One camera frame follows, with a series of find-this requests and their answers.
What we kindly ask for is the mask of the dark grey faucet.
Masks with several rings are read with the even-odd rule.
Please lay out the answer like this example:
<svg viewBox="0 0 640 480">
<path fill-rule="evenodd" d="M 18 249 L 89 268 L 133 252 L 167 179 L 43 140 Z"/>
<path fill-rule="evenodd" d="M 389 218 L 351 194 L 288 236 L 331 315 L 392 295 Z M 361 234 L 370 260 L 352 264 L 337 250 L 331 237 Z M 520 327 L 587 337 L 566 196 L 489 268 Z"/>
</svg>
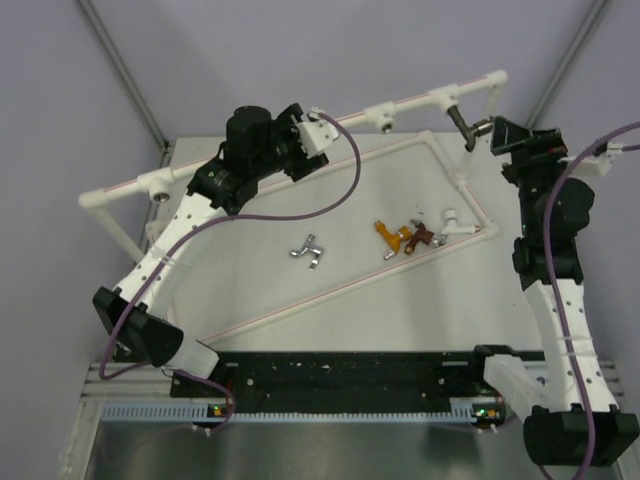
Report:
<svg viewBox="0 0 640 480">
<path fill-rule="evenodd" d="M 472 125 L 468 125 L 457 105 L 449 107 L 446 110 L 446 114 L 462 135 L 465 142 L 464 148 L 469 153 L 474 151 L 477 140 L 480 137 L 491 133 L 493 130 L 492 118 L 482 119 Z"/>
</svg>

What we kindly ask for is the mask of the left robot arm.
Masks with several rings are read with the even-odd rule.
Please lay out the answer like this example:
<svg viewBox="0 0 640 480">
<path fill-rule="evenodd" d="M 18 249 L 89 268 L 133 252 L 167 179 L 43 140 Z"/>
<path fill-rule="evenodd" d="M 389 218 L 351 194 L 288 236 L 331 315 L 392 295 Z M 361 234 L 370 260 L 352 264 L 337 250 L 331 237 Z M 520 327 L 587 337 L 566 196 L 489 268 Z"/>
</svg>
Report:
<svg viewBox="0 0 640 480">
<path fill-rule="evenodd" d="M 237 108 L 216 155 L 196 169 L 153 249 L 115 287 L 94 295 L 109 334 L 104 355 L 124 345 L 145 364 L 189 373 L 203 395 L 220 394 L 227 374 L 217 366 L 218 353 L 165 319 L 173 297 L 214 226 L 246 219 L 242 209 L 257 195 L 260 181 L 277 173 L 299 181 L 319 170 L 339 135 L 339 125 L 326 114 L 304 113 L 297 103 L 278 116 L 259 106 Z"/>
</svg>

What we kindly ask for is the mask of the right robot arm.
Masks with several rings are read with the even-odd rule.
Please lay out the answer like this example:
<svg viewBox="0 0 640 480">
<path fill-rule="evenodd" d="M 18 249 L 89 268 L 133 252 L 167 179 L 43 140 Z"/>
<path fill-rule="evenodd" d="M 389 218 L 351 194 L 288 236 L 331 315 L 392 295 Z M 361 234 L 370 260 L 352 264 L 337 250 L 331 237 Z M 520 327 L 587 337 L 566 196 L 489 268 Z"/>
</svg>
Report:
<svg viewBox="0 0 640 480">
<path fill-rule="evenodd" d="M 521 235 L 512 262 L 541 338 L 547 379 L 537 379 L 508 346 L 479 345 L 467 370 L 469 388 L 495 390 L 523 425 L 527 454 L 540 468 L 608 467 L 638 439 L 635 414 L 621 411 L 603 377 L 584 307 L 584 274 L 576 238 L 590 222 L 595 193 L 574 177 L 589 157 L 605 155 L 601 139 L 569 157 L 557 129 L 529 130 L 493 120 L 490 150 L 508 155 L 502 175 L 518 190 Z"/>
</svg>

